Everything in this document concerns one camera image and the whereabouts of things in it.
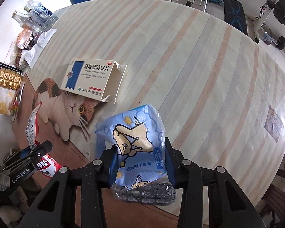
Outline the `striped tablecloth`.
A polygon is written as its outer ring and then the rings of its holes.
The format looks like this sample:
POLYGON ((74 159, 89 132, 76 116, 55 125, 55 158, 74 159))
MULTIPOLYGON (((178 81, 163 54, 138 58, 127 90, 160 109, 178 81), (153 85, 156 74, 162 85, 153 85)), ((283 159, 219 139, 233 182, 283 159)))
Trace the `striped tablecloth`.
POLYGON ((258 203, 285 153, 285 73, 248 36, 216 17, 161 0, 95 0, 70 6, 28 76, 60 83, 73 58, 127 69, 114 114, 151 104, 170 142, 197 164, 224 166, 258 203))

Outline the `cat picture mat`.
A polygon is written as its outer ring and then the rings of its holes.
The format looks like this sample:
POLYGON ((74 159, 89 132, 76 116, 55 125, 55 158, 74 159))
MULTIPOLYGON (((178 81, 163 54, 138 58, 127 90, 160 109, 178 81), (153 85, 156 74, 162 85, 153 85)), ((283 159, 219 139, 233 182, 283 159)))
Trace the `cat picture mat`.
POLYGON ((70 138, 70 129, 79 127, 86 139, 89 122, 99 101, 70 93, 59 88, 51 78, 44 79, 37 88, 32 101, 32 109, 40 105, 38 115, 47 124, 51 122, 54 130, 63 141, 70 138))

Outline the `gold foil snack jar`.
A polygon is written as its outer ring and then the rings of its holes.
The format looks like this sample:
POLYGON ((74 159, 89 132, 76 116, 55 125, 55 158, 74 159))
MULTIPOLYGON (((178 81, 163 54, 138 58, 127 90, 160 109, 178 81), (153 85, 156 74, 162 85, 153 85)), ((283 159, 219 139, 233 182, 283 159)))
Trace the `gold foil snack jar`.
POLYGON ((16 115, 23 87, 22 74, 6 68, 0 68, 0 114, 16 115))

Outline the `blue white medicine box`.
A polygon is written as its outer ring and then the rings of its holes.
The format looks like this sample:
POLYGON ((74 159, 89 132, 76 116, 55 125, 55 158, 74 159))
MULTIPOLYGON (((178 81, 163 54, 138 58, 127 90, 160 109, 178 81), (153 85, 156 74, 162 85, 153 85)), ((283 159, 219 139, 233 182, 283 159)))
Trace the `blue white medicine box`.
POLYGON ((126 69, 126 64, 119 64, 115 60, 71 59, 60 88, 115 104, 126 69))

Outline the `blue cartoon snack bag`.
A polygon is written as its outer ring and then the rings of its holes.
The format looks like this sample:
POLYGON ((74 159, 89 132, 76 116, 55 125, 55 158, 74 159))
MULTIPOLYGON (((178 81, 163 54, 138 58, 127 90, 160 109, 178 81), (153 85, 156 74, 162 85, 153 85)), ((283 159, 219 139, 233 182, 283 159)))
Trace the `blue cartoon snack bag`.
POLYGON ((111 116, 96 126, 97 146, 116 150, 110 182, 114 196, 124 202, 167 206, 176 190, 168 180, 165 127, 150 104, 111 116))

